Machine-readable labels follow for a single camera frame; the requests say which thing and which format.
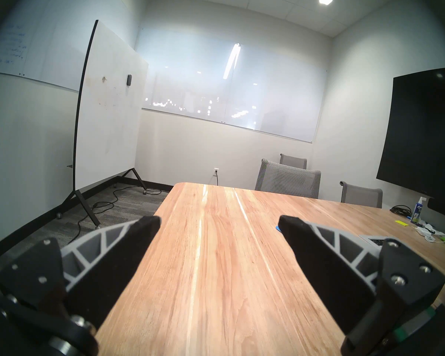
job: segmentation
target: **carpet floor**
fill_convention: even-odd
[[[91,207],[96,202],[113,202],[116,200],[113,194],[114,192],[118,197],[118,201],[114,203],[114,208],[109,209],[102,214],[99,214],[99,212],[104,211],[111,205],[94,209],[94,213],[99,219],[101,227],[140,219],[144,215],[153,215],[168,195],[168,193],[163,191],[160,194],[157,194],[158,191],[149,191],[148,194],[143,195],[142,187],[131,187],[130,185],[117,184],[117,187],[110,186],[90,197],[87,199],[87,202]],[[54,219],[44,225],[0,256],[0,270],[10,261],[17,258],[34,244],[45,238],[56,238],[59,247],[63,248],[77,235],[79,230],[77,222],[85,216],[86,212],[79,204],[64,213],[62,219]],[[94,223],[89,217],[84,219],[80,224],[81,233],[79,237],[94,230]]]

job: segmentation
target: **black baseboard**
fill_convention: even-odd
[[[112,179],[104,181],[101,184],[83,192],[83,196],[85,199],[89,199],[90,197],[96,195],[97,193],[103,191],[104,189],[108,188],[109,186],[111,186],[115,183],[123,183],[123,184],[128,184],[128,185],[140,186],[139,181],[137,179],[131,179],[129,177],[115,176]],[[155,182],[148,182],[148,181],[144,181],[144,184],[148,188],[159,189],[162,191],[170,191],[171,188],[173,187],[171,185],[158,184]],[[35,232],[39,228],[43,227],[44,225],[46,225],[47,223],[49,223],[53,219],[55,219],[56,213],[58,213],[58,212],[65,213],[69,209],[75,207],[78,204],[79,204],[79,200],[76,197],[73,197],[72,199],[67,201],[65,204],[59,205],[51,210],[48,210],[46,213],[41,214],[39,217],[35,218],[33,221],[28,222],[26,225],[18,228],[16,231],[12,232],[7,237],[5,237],[2,241],[0,241],[0,256],[3,255],[4,253],[6,253],[8,250],[10,250],[12,247],[14,247],[20,241],[26,239],[33,232]]]

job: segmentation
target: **wood grain tabletop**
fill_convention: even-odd
[[[179,183],[155,215],[161,228],[97,333],[100,355],[339,355],[344,334],[275,229],[281,215],[397,237],[445,274],[445,244],[388,210]]]

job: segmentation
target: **mesh chair back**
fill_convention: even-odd
[[[310,171],[262,160],[256,190],[318,199],[320,171]]]
[[[306,159],[280,154],[280,164],[306,169]]]
[[[340,181],[343,186],[341,202],[349,204],[364,205],[365,207],[382,208],[383,191],[380,188],[366,188],[347,184]]]

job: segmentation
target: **blue object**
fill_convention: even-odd
[[[414,213],[412,214],[412,223],[418,223],[421,219],[421,212],[422,212],[422,201],[427,200],[425,197],[421,197],[417,204],[415,204]]]

